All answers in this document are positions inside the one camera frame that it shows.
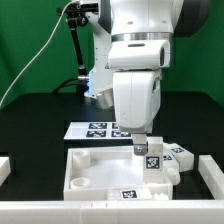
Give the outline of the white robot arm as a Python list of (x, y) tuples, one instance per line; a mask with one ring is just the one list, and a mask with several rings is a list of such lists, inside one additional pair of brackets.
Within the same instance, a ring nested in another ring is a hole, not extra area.
[(148, 153), (147, 134), (160, 108), (160, 78), (172, 39), (190, 37), (208, 18), (210, 0), (78, 0), (93, 28), (94, 66), (85, 97), (115, 109), (132, 135), (134, 153)]

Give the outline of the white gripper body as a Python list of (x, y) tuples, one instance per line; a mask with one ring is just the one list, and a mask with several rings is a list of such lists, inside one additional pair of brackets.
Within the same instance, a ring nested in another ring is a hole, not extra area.
[(117, 41), (108, 65), (113, 74), (116, 122), (121, 131), (146, 133), (160, 107), (161, 70), (170, 63), (167, 40)]

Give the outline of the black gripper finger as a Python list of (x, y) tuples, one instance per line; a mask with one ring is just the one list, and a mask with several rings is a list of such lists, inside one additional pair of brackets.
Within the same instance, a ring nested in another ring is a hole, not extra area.
[(148, 142), (145, 134), (133, 134), (132, 141), (134, 146), (134, 154), (136, 156), (144, 156), (147, 154)]

